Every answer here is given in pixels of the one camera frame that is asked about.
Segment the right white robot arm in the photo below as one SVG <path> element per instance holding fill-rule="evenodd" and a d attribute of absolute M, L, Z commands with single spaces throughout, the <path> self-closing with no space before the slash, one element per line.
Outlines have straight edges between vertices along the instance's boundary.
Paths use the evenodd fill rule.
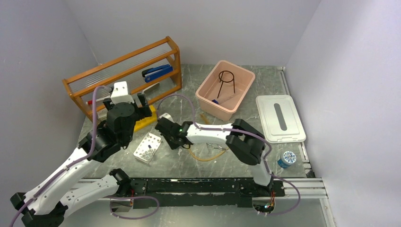
<path fill-rule="evenodd" d="M 189 149 L 194 144 L 225 145 L 236 158 L 249 166 L 255 190 L 261 196 L 273 190 L 272 171 L 265 158 L 271 152 L 271 144 L 264 135 L 243 119 L 223 125 L 184 122 L 179 125 L 161 117 L 155 129 L 165 138 L 171 149 Z"/>

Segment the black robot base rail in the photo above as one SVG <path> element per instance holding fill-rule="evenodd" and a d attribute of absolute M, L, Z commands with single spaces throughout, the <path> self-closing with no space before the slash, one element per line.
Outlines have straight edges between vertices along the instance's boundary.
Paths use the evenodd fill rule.
<path fill-rule="evenodd" d="M 272 180 L 269 186 L 261 186 L 251 177 L 238 178 L 132 178 L 130 186 L 115 193 L 116 197 L 135 197 L 134 208 L 156 206 L 225 206 L 253 207 L 253 199 L 285 196 L 280 180 Z"/>

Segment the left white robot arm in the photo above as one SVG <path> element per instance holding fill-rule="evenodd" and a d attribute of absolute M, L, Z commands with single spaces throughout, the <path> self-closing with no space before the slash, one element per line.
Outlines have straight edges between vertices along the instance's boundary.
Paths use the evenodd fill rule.
<path fill-rule="evenodd" d="M 65 218 L 96 200 L 132 194 L 132 180 L 117 168 L 103 178 L 73 189 L 89 171 L 132 141 L 135 123 L 151 117 L 144 94 L 138 94 L 141 107 L 131 95 L 115 94 L 104 101 L 107 118 L 81 140 L 70 157 L 46 180 L 28 192 L 17 192 L 11 203 L 26 227 L 58 227 Z"/>

